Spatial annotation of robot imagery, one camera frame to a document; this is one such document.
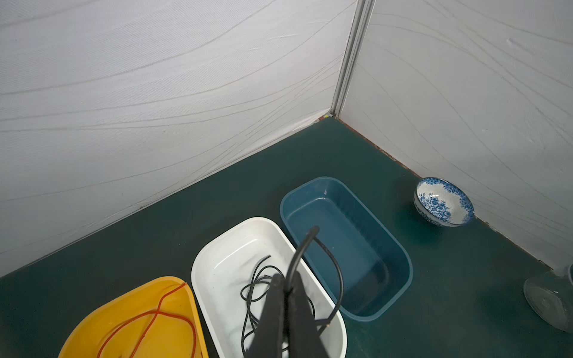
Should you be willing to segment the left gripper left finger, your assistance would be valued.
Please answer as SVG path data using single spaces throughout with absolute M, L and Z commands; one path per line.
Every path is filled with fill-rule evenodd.
M 282 357 L 285 320 L 284 277 L 272 277 L 264 308 L 246 357 Z

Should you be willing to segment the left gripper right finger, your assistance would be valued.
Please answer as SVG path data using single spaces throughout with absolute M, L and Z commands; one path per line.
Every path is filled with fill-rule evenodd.
M 313 318 L 301 275 L 293 275 L 292 288 L 286 296 L 286 336 L 289 357 L 328 357 Z

